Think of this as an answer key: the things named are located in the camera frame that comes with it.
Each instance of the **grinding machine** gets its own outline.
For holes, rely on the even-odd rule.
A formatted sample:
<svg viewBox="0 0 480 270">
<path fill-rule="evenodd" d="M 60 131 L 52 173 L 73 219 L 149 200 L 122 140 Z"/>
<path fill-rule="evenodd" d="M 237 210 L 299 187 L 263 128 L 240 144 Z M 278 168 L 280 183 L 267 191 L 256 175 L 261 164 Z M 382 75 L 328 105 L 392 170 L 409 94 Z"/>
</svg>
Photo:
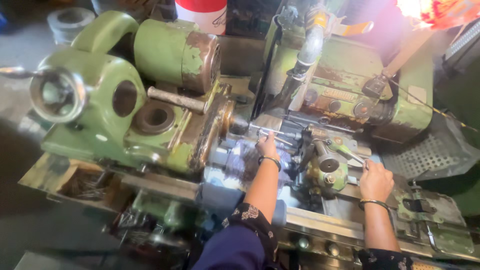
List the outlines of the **grinding machine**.
<svg viewBox="0 0 480 270">
<path fill-rule="evenodd" d="M 274 131 L 283 166 L 273 220 L 280 250 L 359 267 L 358 181 L 370 158 L 395 173 L 387 205 L 403 252 L 480 262 L 472 254 L 476 232 L 455 201 L 416 185 L 462 174 L 479 156 L 455 123 L 429 108 L 430 34 L 416 34 L 418 42 L 384 67 L 375 49 L 349 38 L 373 23 L 343 25 L 336 16 L 342 3 L 285 1 L 247 104 L 222 82 L 217 36 L 186 21 L 138 24 L 115 11 L 37 71 L 2 73 L 32 77 L 34 109 L 53 123 L 46 152 L 98 164 L 135 188 L 128 215 L 148 214 L 162 225 L 143 244 L 189 250 L 197 234 L 178 231 L 217 230 L 258 168 L 258 137 Z"/>
</svg>

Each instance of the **woman's hand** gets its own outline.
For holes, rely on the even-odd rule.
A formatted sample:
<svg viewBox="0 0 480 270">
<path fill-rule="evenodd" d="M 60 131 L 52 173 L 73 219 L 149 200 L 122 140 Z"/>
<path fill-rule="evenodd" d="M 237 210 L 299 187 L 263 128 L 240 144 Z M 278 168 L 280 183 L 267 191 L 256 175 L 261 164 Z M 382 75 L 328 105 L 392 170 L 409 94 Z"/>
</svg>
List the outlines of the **woman's hand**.
<svg viewBox="0 0 480 270">
<path fill-rule="evenodd" d="M 393 173 L 381 163 L 366 160 L 363 175 L 360 178 L 360 193 L 363 199 L 385 202 L 394 185 Z"/>
<path fill-rule="evenodd" d="M 275 135 L 273 131 L 270 131 L 268 133 L 268 138 L 267 137 L 261 137 L 258 140 L 257 145 L 255 146 L 262 156 L 270 156 L 272 158 L 276 158 L 276 160 L 280 161 L 280 156 L 276 152 L 276 146 L 275 146 Z"/>
</svg>

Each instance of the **cable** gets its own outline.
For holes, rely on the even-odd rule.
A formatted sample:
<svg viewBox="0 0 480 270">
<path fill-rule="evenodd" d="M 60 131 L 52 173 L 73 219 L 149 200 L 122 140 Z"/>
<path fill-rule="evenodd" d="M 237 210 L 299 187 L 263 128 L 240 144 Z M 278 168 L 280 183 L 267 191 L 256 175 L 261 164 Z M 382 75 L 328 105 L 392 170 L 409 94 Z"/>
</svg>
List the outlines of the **cable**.
<svg viewBox="0 0 480 270">
<path fill-rule="evenodd" d="M 463 122 L 459 121 L 457 118 L 452 117 L 452 116 L 450 116 L 450 115 L 448 115 L 448 114 L 445 114 L 445 113 L 443 113 L 443 112 L 435 109 L 434 107 L 426 104 L 425 102 L 421 101 L 421 100 L 418 99 L 416 96 L 412 95 L 412 94 L 409 93 L 407 90 L 405 90 L 403 87 L 401 87 L 398 83 L 396 83 L 396 82 L 395 82 L 394 80 L 392 80 L 391 78 L 389 78 L 389 80 L 390 80 L 390 82 L 392 82 L 394 85 L 398 86 L 398 89 L 401 89 L 401 90 L 404 91 L 407 95 L 411 96 L 412 98 L 414 98 L 415 100 L 417 100 L 417 101 L 420 102 L 421 104 L 423 104 L 423 105 L 427 106 L 428 108 L 432 109 L 434 112 L 439 113 L 439 114 L 441 114 L 442 116 L 444 116 L 444 117 L 446 117 L 446 118 L 453 119 L 454 121 L 458 122 L 462 127 L 466 127 L 466 128 L 471 129 L 471 130 L 473 130 L 473 131 L 475 131 L 475 132 L 479 132 L 478 129 L 473 128 L 473 127 L 471 127 L 471 126 L 469 126 L 469 125 L 466 125 L 466 124 L 464 124 Z"/>
</svg>

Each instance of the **floor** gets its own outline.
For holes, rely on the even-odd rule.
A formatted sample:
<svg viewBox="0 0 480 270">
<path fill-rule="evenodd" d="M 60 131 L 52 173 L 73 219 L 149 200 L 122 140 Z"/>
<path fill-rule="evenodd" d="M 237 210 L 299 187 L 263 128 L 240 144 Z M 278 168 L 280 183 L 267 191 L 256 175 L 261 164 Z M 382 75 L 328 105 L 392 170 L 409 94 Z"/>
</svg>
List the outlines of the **floor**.
<svg viewBox="0 0 480 270">
<path fill-rule="evenodd" d="M 46 22 L 55 7 L 45 1 L 11 2 L 16 27 L 0 34 L 0 65 L 35 69 L 56 48 Z M 117 248 L 119 241 L 101 232 L 114 218 L 111 213 L 50 201 L 45 193 L 17 184 L 41 155 L 39 136 L 18 129 L 30 110 L 27 87 L 28 80 L 0 77 L 0 269 L 14 269 L 26 250 Z"/>
</svg>

